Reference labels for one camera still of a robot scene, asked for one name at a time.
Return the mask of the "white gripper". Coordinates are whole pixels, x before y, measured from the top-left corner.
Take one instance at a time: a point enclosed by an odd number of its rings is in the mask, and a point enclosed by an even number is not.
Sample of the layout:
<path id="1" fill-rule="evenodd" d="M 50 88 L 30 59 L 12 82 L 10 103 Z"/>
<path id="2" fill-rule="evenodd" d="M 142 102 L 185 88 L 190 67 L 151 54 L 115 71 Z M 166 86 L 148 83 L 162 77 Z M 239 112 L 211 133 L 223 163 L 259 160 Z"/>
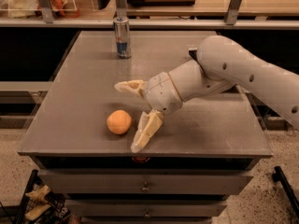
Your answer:
<path id="1" fill-rule="evenodd" d="M 152 77 L 148 82 L 141 79 L 118 82 L 114 88 L 118 92 L 129 93 L 139 98 L 144 95 L 144 99 L 154 109 L 141 114 L 131 144 L 133 153 L 141 151 L 157 133 L 163 124 L 164 115 L 176 112 L 183 105 L 171 77 L 166 72 Z"/>

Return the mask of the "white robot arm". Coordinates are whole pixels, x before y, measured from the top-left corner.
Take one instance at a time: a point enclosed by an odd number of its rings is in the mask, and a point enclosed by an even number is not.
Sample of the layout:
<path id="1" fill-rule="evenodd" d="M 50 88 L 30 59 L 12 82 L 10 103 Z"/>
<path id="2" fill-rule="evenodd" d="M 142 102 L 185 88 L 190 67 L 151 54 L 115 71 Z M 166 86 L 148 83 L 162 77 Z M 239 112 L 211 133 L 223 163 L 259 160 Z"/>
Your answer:
<path id="1" fill-rule="evenodd" d="M 205 38 L 192 60 L 149 80 L 118 82 L 114 88 L 145 100 L 131 150 L 141 151 L 163 124 L 164 117 L 193 98 L 239 85 L 269 106 L 293 127 L 299 127 L 299 76 L 268 63 L 222 35 Z"/>

